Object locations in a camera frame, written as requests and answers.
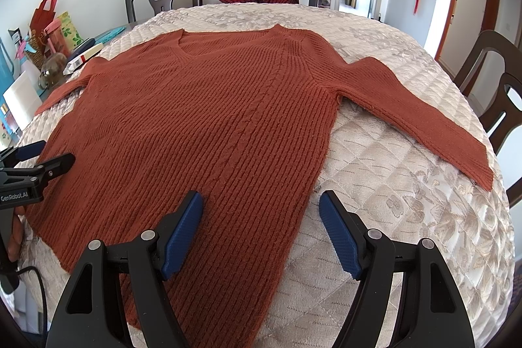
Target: red bag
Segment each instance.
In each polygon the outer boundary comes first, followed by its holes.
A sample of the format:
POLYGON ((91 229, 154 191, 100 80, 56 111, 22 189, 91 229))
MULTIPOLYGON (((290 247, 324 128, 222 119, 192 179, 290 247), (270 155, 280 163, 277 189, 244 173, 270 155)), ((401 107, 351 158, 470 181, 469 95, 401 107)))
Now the red bag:
POLYGON ((43 0, 40 6, 35 9, 35 13, 31 19, 31 24, 29 27, 35 32, 34 34, 38 39, 38 48, 42 53, 45 50, 46 43, 46 37, 43 33, 43 30, 54 20, 54 16, 56 15, 54 7, 56 6, 57 1, 58 0, 43 0), (51 1, 51 6, 48 10, 46 10, 44 7, 48 1, 51 1))

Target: neckline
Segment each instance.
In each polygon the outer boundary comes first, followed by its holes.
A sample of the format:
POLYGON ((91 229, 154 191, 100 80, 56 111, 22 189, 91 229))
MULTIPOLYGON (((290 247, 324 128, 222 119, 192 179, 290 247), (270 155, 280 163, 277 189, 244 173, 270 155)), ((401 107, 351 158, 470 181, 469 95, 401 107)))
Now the neckline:
POLYGON ((270 27, 270 28, 264 28, 264 29, 261 29, 261 30, 248 30, 247 33, 264 33, 262 34, 262 36, 259 36, 259 37, 255 37, 254 39, 252 40, 247 40, 246 42, 244 43, 240 43, 240 44, 237 44, 237 45, 232 45, 232 46, 226 46, 222 49, 218 49, 218 50, 213 50, 213 51, 210 51, 210 52, 207 52, 207 53, 201 53, 199 55, 193 55, 191 53, 187 53, 183 50, 183 48, 181 47, 181 45, 179 44, 180 40, 184 37, 184 36, 187 36, 187 35, 209 35, 209 34, 212 34, 212 35, 215 35, 216 33, 228 33, 228 34, 234 34, 234 33, 245 33, 245 32, 241 32, 241 31, 227 31, 227 32, 187 32, 184 28, 180 28, 179 30, 177 30, 177 36, 176 36, 176 44, 175 44, 175 48, 176 50, 178 51, 178 53, 184 57, 184 58, 187 58, 187 59, 190 59, 190 60, 193 60, 193 59, 198 59, 198 58, 202 58, 202 57, 205 57, 207 55, 215 55, 217 53, 225 53, 231 49, 238 49, 240 47, 245 47, 245 46, 248 46, 248 45, 251 45, 253 43, 256 43, 256 42, 259 42, 261 40, 265 40, 265 39, 268 39, 270 37, 272 37, 274 34, 276 33, 282 33, 284 32, 285 30, 288 30, 286 27, 283 27, 282 25, 280 24, 276 24, 274 25, 273 27, 270 27))

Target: silver bolt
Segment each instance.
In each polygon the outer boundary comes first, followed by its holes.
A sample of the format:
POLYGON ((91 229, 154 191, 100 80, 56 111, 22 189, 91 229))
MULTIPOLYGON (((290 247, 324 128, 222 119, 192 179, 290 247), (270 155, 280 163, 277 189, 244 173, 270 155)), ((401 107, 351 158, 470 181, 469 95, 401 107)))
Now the silver bolt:
POLYGON ((431 239, 422 239, 422 246, 426 249, 435 248, 435 243, 431 239))
POLYGON ((142 233, 143 240, 151 240, 151 239, 154 239, 155 236, 156 236, 156 233, 154 233, 154 230, 145 230, 142 233))
POLYGON ((97 239, 95 240, 92 240, 89 242, 89 249, 91 251, 94 251, 95 249, 98 249, 99 247, 101 247, 101 242, 97 239))
POLYGON ((368 230, 368 236, 372 239, 380 239, 383 237, 383 234, 377 229, 368 230))

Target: beige tablecloth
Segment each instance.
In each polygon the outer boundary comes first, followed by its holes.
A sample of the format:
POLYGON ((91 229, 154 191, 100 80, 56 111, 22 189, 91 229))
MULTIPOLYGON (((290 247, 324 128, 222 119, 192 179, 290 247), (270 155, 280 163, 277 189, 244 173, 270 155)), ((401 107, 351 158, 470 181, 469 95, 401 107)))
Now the beige tablecloth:
MULTIPOLYGON (((247 31, 276 23, 321 34, 346 62, 373 56, 385 63, 412 93, 486 145, 495 178, 493 190, 485 192, 409 136, 344 100, 323 171, 255 348, 330 348, 340 331, 358 283, 341 268, 318 216, 319 195, 327 189, 335 190, 346 209, 357 212, 368 228, 404 242, 429 237, 437 243, 464 300, 476 347, 481 348, 504 321, 511 299, 514 244, 507 197, 497 159, 477 117, 450 78, 410 36, 377 21, 319 8, 217 5, 163 12, 115 40, 101 55, 113 58, 179 28, 247 31)), ((72 94, 36 117, 20 143, 47 139, 79 95, 72 94)), ((22 265, 34 264, 41 270, 52 317, 68 275, 51 249, 28 226, 25 229, 22 265)), ((36 280, 25 279, 39 300, 36 280)), ((395 275, 379 347, 387 346, 392 335, 400 282, 401 276, 395 275)), ((132 330, 132 338, 136 346, 145 346, 141 332, 132 330)))

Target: finger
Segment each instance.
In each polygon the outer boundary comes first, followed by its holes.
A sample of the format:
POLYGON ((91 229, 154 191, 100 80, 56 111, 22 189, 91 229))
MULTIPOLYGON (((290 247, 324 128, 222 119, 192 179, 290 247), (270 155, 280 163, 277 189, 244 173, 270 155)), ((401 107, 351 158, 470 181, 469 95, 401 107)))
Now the finger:
POLYGON ((12 216, 12 234, 11 236, 15 240, 15 242, 20 245, 23 239, 23 226, 22 222, 17 215, 12 216))
POLYGON ((20 257, 20 244, 17 244, 11 235, 9 243, 7 244, 7 256, 9 261, 16 261, 20 257))

